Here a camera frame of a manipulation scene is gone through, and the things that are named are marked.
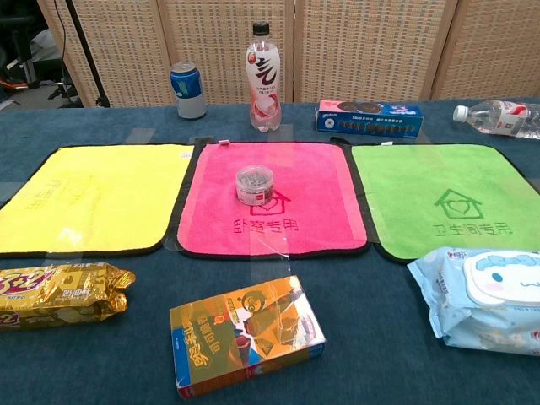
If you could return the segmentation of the small round cookie cup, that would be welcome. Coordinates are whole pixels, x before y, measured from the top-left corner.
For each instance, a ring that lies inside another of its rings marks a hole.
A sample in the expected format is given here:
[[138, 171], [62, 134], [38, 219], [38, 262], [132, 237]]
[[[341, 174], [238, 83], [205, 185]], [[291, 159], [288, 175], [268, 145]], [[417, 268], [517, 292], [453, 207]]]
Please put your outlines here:
[[273, 198], [273, 172], [263, 165], [248, 165], [235, 178], [237, 199], [248, 206], [262, 206]]

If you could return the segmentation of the blue cookie box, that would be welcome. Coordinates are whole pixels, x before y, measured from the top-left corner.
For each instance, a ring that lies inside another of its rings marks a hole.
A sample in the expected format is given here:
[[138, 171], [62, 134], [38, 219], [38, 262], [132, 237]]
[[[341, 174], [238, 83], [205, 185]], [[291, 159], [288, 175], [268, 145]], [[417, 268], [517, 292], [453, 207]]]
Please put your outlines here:
[[315, 112], [319, 132], [416, 138], [424, 116], [416, 105], [321, 100]]

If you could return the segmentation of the colourful snack packet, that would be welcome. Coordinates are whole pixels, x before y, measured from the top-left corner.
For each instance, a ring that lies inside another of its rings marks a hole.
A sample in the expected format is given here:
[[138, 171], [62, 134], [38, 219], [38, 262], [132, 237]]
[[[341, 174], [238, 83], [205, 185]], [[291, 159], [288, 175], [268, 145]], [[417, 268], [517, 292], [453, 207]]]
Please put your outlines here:
[[184, 399], [314, 358], [326, 346], [295, 275], [174, 307], [170, 333]]

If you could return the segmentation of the pink microfiber cloth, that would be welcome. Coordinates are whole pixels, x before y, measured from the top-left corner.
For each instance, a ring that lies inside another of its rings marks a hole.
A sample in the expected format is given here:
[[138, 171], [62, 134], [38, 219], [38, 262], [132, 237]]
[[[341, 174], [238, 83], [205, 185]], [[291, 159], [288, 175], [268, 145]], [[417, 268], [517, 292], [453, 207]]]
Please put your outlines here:
[[[273, 173], [262, 206], [240, 202], [237, 174]], [[331, 143], [208, 143], [198, 147], [173, 216], [175, 247], [193, 257], [301, 258], [364, 250], [367, 231], [343, 150]]]

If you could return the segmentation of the pink label drink bottle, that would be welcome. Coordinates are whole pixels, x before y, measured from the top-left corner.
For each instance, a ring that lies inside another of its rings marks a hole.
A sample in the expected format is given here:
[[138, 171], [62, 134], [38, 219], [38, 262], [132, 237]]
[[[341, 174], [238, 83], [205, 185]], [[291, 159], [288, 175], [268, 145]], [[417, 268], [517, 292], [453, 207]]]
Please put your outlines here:
[[281, 59], [266, 21], [252, 25], [254, 39], [246, 50], [246, 75], [251, 95], [250, 118], [259, 132], [275, 131], [282, 119], [279, 100]]

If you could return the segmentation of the green microfiber cloth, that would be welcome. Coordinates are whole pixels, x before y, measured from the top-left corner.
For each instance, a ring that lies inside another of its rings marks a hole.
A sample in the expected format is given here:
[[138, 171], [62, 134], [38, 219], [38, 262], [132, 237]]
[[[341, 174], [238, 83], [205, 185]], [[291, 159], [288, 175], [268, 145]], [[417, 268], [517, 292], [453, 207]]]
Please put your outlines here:
[[540, 251], [540, 192], [475, 144], [354, 146], [379, 247], [411, 261], [443, 246]]

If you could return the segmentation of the blue soda can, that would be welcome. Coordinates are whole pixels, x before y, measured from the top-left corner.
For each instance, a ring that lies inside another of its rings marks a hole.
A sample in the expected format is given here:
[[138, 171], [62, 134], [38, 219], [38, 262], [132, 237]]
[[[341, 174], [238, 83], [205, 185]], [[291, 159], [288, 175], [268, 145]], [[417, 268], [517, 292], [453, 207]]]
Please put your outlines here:
[[179, 117], [196, 120], [207, 112], [200, 72], [192, 62], [177, 62], [171, 66], [170, 82], [175, 94]]

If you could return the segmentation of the clear tape strip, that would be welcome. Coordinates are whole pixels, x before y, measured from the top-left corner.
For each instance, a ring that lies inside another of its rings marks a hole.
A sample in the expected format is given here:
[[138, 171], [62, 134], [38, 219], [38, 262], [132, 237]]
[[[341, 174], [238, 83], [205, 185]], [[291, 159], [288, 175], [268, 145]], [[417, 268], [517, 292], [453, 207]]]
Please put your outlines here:
[[148, 144], [151, 143], [155, 134], [154, 128], [135, 127], [126, 137], [125, 144]]

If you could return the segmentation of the yellow microfiber cloth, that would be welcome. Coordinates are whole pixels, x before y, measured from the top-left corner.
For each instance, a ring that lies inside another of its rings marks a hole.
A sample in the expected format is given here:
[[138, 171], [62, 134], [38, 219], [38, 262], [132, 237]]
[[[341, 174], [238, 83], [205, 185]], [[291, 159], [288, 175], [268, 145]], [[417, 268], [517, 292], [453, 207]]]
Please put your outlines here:
[[0, 207], [0, 257], [130, 255], [163, 240], [194, 146], [59, 148]]

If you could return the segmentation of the woven folding screen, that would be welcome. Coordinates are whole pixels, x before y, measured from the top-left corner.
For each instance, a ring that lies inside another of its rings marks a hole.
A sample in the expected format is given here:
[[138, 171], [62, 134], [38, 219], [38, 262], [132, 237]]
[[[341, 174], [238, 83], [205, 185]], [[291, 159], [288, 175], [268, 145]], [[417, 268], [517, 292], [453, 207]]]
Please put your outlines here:
[[[37, 0], [86, 107], [98, 90], [64, 0]], [[193, 62], [211, 104], [249, 100], [270, 24], [284, 102], [540, 97], [540, 0], [73, 0], [114, 107], [170, 105]]]

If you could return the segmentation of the gold snack package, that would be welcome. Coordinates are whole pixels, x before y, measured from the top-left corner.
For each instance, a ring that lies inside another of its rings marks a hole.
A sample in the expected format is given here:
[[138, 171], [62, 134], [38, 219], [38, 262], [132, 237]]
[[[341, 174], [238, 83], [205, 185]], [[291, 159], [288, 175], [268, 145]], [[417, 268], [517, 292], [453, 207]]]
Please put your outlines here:
[[103, 321], [127, 309], [135, 281], [106, 262], [0, 270], [0, 332]]

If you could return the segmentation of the light blue wet wipes pack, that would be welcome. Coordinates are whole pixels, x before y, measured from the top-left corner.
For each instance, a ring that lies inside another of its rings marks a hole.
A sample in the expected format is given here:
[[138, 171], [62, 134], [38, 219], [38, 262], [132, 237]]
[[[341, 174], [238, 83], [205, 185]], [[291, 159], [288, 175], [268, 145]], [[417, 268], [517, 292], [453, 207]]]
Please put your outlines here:
[[408, 270], [446, 345], [540, 357], [540, 251], [442, 247]]

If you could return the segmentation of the black tripod stand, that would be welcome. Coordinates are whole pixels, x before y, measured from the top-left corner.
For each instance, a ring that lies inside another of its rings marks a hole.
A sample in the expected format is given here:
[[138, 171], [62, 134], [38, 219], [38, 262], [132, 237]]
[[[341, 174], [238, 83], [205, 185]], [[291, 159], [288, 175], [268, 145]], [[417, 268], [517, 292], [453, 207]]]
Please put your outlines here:
[[94, 84], [98, 90], [99, 96], [96, 99], [96, 105], [103, 108], [110, 108], [111, 104], [109, 101], [109, 98], [107, 97], [105, 93], [104, 86], [102, 84], [102, 81], [100, 79], [100, 75], [98, 73], [97, 67], [95, 65], [95, 60], [93, 58], [93, 55], [91, 53], [91, 50], [89, 48], [89, 44], [87, 42], [87, 39], [84, 34], [83, 27], [81, 25], [80, 19], [78, 17], [75, 5], [73, 0], [64, 0], [67, 6], [67, 10], [69, 12], [70, 18], [73, 22], [74, 29], [77, 33], [78, 39], [80, 41], [80, 44], [82, 46], [84, 56], [86, 58], [86, 61], [89, 65], [90, 72], [92, 74]]

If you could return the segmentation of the clear water bottle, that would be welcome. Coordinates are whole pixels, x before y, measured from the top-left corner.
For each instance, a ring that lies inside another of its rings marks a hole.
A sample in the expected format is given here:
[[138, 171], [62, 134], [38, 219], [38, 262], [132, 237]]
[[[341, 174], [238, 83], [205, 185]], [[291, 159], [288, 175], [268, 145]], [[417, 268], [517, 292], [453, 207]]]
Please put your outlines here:
[[471, 107], [458, 105], [453, 121], [484, 134], [540, 140], [540, 104], [485, 100]]

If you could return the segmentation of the black office chair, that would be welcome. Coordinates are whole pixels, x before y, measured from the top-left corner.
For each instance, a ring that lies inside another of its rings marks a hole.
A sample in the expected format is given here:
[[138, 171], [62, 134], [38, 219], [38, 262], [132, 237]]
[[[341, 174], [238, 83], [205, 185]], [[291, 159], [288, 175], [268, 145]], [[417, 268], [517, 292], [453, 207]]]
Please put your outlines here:
[[40, 81], [35, 72], [30, 43], [27, 36], [28, 27], [33, 24], [34, 21], [35, 18], [32, 15], [0, 16], [0, 25], [8, 29], [11, 33], [18, 53], [18, 60], [24, 69], [27, 87], [30, 89], [37, 89], [40, 87]]

